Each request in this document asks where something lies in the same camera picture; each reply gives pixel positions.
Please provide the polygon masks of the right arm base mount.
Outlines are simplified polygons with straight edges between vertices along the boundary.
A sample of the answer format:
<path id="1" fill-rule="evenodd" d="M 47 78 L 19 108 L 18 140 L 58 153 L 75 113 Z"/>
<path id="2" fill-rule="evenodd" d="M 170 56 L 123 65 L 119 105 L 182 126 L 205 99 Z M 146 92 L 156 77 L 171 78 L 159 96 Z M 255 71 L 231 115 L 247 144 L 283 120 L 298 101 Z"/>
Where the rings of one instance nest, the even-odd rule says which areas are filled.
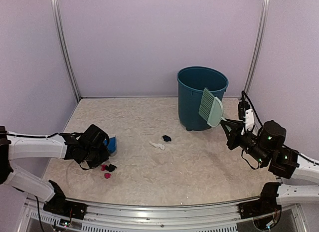
<path id="1" fill-rule="evenodd" d="M 281 210 L 282 206 L 277 203 L 280 185 L 278 182 L 268 182 L 263 186 L 257 200 L 240 203 L 238 209 L 241 219 L 258 217 Z"/>

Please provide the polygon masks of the light green hand brush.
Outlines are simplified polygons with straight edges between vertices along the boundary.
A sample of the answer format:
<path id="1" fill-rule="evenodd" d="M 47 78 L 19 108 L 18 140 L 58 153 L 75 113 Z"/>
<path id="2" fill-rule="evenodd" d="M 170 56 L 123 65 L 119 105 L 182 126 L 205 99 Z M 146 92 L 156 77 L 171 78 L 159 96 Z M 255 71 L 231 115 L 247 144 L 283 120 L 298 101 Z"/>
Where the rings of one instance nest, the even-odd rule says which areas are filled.
<path id="1" fill-rule="evenodd" d="M 222 120 L 225 120 L 221 100 L 214 96 L 206 87 L 203 90 L 198 113 L 212 128 L 217 127 Z"/>

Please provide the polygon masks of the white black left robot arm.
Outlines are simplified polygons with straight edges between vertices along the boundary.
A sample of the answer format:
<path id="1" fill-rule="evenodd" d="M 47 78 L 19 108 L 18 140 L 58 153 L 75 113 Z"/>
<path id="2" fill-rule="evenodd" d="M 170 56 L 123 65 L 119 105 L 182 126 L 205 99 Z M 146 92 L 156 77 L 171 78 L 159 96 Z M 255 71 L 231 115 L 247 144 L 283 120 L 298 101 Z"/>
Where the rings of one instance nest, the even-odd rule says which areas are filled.
<path id="1" fill-rule="evenodd" d="M 54 133 L 52 135 L 27 135 L 0 128 L 0 182 L 43 199 L 57 213 L 63 215 L 70 209 L 65 194 L 53 181 L 43 181 L 36 175 L 14 165 L 16 159 L 56 158 L 73 160 L 78 165 L 87 164 L 93 169 L 107 161 L 110 138 L 106 132 L 92 124 L 82 133 Z"/>

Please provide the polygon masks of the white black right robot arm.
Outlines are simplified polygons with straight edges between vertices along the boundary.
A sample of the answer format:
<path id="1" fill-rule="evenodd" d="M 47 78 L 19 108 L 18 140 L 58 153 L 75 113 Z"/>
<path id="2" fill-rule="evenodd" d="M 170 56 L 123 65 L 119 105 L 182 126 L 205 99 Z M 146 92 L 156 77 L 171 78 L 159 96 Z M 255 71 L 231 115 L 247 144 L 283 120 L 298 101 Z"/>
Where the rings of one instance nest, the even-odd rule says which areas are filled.
<path id="1" fill-rule="evenodd" d="M 300 179 L 312 182 L 311 186 L 291 186 L 268 182 L 260 197 L 238 205 L 243 219 L 279 211 L 285 204 L 312 204 L 319 201 L 319 163 L 297 150 L 284 145 L 286 130 L 275 121 L 264 123 L 257 135 L 244 128 L 241 121 L 221 121 L 227 137 L 227 147 L 238 147 L 250 155 L 258 169 L 268 171 L 280 179 Z"/>

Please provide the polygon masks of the blue plastic dustpan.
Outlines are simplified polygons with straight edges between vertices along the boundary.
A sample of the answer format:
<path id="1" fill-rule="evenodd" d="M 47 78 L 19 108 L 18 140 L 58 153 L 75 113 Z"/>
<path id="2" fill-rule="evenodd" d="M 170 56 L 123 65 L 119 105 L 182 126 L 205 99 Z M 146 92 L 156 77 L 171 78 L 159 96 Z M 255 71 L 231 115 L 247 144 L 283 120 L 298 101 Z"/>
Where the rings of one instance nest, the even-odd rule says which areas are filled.
<path id="1" fill-rule="evenodd" d="M 110 156 L 114 156 L 117 153 L 117 140 L 116 136 L 109 138 L 109 140 L 105 139 L 103 144 L 107 147 Z"/>

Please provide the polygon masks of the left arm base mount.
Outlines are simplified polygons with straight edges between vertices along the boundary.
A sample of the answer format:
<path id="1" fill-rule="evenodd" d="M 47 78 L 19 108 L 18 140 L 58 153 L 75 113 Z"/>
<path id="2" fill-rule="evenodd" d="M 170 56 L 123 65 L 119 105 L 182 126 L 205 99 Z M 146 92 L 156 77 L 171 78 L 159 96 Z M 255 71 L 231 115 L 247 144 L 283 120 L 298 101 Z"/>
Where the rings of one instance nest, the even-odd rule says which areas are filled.
<path id="1" fill-rule="evenodd" d="M 54 195 L 49 201 L 45 202 L 43 210 L 56 215 L 69 217 L 70 219 L 84 220 L 87 205 L 67 200 L 62 189 L 56 182 L 52 180 L 48 182 L 53 186 Z"/>

